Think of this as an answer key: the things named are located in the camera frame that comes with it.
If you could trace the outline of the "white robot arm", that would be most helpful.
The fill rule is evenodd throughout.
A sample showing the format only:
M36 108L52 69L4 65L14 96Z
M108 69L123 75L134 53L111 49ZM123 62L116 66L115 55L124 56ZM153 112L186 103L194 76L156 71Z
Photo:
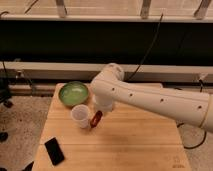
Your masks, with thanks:
M100 109L119 101L213 133L213 94L136 85L123 79L124 70L115 63L93 78L91 90Z

